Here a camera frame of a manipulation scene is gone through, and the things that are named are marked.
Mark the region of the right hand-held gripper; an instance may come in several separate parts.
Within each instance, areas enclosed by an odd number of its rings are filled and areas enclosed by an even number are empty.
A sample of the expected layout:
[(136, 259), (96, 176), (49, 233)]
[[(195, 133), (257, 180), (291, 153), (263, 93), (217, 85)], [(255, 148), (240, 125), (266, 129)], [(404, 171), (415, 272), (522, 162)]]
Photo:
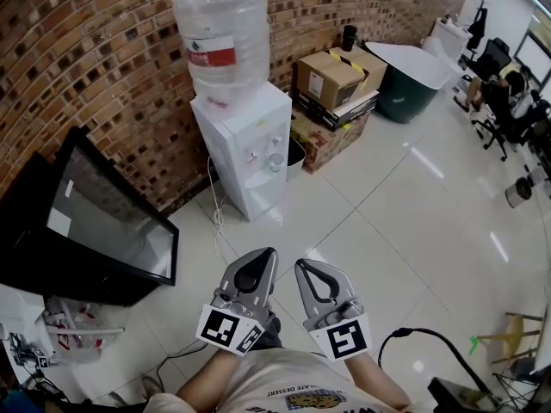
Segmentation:
[[(297, 260), (294, 273), (306, 315), (311, 317), (304, 327), (322, 354), (329, 361), (339, 362), (368, 352), (371, 349), (368, 315), (360, 301), (345, 301), (356, 294), (348, 275), (312, 259)], [(311, 274), (329, 287), (328, 297), (318, 294)], [(320, 314), (332, 305), (340, 306)]]

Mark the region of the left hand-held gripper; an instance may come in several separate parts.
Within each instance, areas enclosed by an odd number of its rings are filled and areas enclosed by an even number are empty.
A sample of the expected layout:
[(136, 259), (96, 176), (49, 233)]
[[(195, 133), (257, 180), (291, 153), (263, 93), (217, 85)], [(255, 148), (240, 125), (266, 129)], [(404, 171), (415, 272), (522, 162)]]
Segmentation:
[(227, 268), (210, 304), (201, 309), (195, 337), (233, 354), (247, 354), (269, 321), (278, 254), (272, 247), (247, 253)]

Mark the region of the white water dispenser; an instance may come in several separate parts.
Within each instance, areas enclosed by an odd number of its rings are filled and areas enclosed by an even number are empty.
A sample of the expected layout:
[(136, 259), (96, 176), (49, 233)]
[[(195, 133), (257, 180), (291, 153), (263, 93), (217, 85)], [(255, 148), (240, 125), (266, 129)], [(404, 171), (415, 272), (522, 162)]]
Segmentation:
[[(287, 183), (291, 98), (265, 83), (226, 116), (217, 117), (198, 98), (190, 105), (229, 200), (249, 221), (267, 212)], [(285, 157), (278, 173), (268, 166), (273, 152)]]

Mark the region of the person's right forearm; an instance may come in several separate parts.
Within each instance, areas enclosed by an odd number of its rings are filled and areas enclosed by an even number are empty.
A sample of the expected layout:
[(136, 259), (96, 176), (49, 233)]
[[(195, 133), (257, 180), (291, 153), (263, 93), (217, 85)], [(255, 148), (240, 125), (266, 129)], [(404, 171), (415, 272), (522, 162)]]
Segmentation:
[(397, 411), (411, 404), (406, 392), (384, 373), (368, 353), (358, 354), (344, 362), (356, 387), (362, 391)]

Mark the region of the person's left forearm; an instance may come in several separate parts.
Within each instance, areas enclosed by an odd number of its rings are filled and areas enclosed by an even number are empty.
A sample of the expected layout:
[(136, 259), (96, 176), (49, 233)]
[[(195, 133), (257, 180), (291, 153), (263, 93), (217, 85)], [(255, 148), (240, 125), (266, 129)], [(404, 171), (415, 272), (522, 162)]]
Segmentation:
[(219, 349), (207, 363), (188, 380), (176, 396), (197, 413), (213, 413), (242, 358)]

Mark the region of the large clear water bottle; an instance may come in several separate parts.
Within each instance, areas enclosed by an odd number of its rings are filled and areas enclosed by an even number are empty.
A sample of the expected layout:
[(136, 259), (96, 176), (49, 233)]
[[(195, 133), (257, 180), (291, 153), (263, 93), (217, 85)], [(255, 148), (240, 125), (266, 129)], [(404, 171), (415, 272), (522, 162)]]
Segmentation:
[(240, 107), (268, 80), (268, 0), (171, 1), (199, 101)]

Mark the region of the person's dark trousers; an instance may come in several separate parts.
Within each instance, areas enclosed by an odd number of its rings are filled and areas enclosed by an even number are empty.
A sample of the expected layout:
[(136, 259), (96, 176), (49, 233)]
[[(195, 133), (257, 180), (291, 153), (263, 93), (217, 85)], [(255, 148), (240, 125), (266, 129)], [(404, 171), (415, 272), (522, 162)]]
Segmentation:
[(283, 348), (282, 341), (279, 337), (281, 328), (282, 325), (278, 316), (273, 311), (269, 311), (268, 323), (265, 326), (265, 331), (251, 347), (251, 351)]

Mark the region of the person's beige printed shirt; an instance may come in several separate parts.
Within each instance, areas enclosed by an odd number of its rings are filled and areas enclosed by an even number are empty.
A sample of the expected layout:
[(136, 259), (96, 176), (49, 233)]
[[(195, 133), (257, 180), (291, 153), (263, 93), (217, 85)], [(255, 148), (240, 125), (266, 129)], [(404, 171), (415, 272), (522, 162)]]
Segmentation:
[[(242, 358), (213, 413), (398, 413), (356, 387), (328, 360), (288, 348)], [(144, 413), (197, 413), (175, 394), (153, 395)]]

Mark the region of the white waste bin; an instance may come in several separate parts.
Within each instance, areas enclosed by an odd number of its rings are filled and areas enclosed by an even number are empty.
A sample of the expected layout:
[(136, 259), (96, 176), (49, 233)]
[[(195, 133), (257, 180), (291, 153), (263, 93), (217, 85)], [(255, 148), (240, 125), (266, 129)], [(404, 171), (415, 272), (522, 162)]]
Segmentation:
[(287, 182), (291, 182), (301, 172), (305, 158), (305, 149), (296, 139), (290, 137), (288, 144)]

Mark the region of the patterned cardboard box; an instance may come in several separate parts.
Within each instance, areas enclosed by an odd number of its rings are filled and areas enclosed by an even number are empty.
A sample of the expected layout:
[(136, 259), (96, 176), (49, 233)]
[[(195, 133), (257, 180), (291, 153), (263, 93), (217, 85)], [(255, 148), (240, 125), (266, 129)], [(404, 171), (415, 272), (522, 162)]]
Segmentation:
[(332, 132), (302, 111), (293, 109), (290, 134), (306, 152), (304, 169), (314, 173), (356, 142), (362, 136), (369, 116), (370, 113), (362, 114)]

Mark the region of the large black monitor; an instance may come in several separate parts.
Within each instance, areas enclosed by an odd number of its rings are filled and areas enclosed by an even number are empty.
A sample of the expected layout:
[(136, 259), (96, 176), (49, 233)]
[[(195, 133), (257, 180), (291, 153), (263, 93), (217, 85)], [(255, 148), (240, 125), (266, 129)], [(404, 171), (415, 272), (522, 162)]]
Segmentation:
[(0, 198), (0, 284), (132, 306), (176, 283), (179, 230), (74, 126)]

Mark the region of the pile of clear plastic bottles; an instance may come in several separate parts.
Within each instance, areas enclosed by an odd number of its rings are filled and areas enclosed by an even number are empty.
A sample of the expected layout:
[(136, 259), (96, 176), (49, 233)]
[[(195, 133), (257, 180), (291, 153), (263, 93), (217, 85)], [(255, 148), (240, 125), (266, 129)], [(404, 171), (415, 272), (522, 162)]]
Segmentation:
[(125, 331), (97, 303), (52, 297), (43, 312), (53, 357), (63, 365), (90, 364)]

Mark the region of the flat black box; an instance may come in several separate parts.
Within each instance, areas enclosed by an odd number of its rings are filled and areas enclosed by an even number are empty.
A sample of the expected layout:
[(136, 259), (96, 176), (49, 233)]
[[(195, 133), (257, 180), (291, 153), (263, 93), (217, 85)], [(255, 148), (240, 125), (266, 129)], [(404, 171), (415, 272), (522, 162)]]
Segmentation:
[(369, 114), (375, 108), (379, 94), (378, 90), (374, 90), (355, 101), (345, 103), (334, 111), (327, 110), (318, 102), (302, 94), (298, 94), (295, 100), (306, 111), (308, 118), (335, 132), (363, 114)]

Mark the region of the wooden stool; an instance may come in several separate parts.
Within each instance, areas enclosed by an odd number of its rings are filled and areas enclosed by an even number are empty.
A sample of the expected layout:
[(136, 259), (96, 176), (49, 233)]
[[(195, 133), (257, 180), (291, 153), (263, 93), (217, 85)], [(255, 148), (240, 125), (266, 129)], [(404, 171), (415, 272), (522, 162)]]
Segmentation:
[[(507, 326), (503, 333), (476, 336), (477, 342), (499, 344), (499, 355), (494, 353), (492, 365), (511, 363), (517, 359), (535, 357), (542, 343), (542, 333), (545, 327), (544, 317), (531, 316), (515, 312), (506, 312)], [(524, 341), (533, 339), (535, 343), (522, 351)]]

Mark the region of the plain brown cardboard box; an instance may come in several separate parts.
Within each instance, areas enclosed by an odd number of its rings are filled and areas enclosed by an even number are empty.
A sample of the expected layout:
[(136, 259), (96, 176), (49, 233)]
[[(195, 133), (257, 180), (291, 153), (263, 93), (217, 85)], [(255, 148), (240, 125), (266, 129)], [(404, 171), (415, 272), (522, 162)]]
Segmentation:
[(296, 89), (328, 111), (362, 93), (369, 71), (327, 50), (302, 58), (297, 64)]

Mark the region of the green tub with white top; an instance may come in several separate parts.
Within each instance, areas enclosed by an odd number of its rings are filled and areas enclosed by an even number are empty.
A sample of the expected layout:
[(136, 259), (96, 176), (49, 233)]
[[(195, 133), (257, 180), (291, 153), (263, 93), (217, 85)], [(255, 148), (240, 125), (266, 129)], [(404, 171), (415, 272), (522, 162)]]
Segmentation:
[(375, 111), (407, 124), (429, 106), (452, 77), (452, 68), (422, 48), (367, 41), (365, 51), (387, 64)]

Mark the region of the silver trash can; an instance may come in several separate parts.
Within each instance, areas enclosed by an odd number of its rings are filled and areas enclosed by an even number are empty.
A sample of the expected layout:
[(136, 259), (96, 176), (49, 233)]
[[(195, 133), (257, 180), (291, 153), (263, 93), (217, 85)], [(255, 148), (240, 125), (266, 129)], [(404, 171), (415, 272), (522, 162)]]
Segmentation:
[(532, 197), (532, 187), (526, 177), (519, 177), (505, 190), (505, 198), (511, 208), (516, 208)]

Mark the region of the brown box with striped tape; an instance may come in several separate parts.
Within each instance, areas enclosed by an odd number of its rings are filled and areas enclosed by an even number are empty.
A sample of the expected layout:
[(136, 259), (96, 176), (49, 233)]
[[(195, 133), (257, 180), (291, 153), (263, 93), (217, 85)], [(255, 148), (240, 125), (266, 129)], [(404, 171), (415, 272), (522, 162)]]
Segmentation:
[(360, 92), (368, 93), (380, 88), (387, 70), (385, 61), (359, 46), (353, 46), (350, 51), (345, 51), (341, 47), (333, 47), (328, 50), (328, 53), (362, 74), (358, 89)]

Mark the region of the white box cabinet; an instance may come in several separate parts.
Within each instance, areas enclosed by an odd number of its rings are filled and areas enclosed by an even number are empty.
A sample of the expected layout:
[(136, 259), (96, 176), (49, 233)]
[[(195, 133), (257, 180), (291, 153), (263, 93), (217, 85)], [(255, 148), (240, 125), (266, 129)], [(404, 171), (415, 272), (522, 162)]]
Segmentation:
[(18, 335), (46, 358), (53, 354), (43, 319), (41, 295), (0, 284), (0, 341)]

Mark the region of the black office chair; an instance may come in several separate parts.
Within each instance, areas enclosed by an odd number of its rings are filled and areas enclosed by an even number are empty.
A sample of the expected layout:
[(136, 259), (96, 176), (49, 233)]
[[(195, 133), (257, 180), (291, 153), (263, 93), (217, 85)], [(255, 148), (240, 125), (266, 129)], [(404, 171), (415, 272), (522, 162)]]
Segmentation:
[(551, 103), (541, 98), (536, 90), (526, 91), (513, 108), (509, 107), (506, 100), (485, 105), (489, 107), (493, 120), (472, 120), (471, 123), (484, 127), (491, 134), (489, 142), (483, 148), (488, 150), (493, 142), (497, 142), (502, 152), (502, 162), (508, 158), (505, 142), (523, 145), (532, 126), (542, 120), (551, 119)]
[(498, 77), (500, 72), (511, 63), (510, 48), (500, 38), (488, 40), (483, 53), (477, 58), (465, 58), (467, 68), (482, 81), (487, 82), (491, 77)]

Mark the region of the white appliance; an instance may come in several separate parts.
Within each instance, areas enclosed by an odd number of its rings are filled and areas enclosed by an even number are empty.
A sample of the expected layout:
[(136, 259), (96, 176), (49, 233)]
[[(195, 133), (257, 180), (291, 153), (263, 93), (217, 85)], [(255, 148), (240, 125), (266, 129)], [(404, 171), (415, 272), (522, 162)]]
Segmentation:
[(471, 38), (467, 30), (454, 22), (436, 18), (430, 35), (423, 39), (421, 47), (441, 64), (459, 73), (462, 71), (459, 60)]

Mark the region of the coat stand with black jacket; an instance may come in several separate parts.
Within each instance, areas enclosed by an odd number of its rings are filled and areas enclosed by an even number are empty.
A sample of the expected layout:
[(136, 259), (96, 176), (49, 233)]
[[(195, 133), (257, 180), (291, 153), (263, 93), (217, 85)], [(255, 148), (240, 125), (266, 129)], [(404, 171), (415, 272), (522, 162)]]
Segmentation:
[(487, 14), (488, 9), (485, 7), (485, 0), (482, 0), (480, 6), (477, 8), (474, 21), (467, 30), (472, 35), (467, 42), (467, 49), (471, 52), (478, 49), (480, 42), (485, 36)]

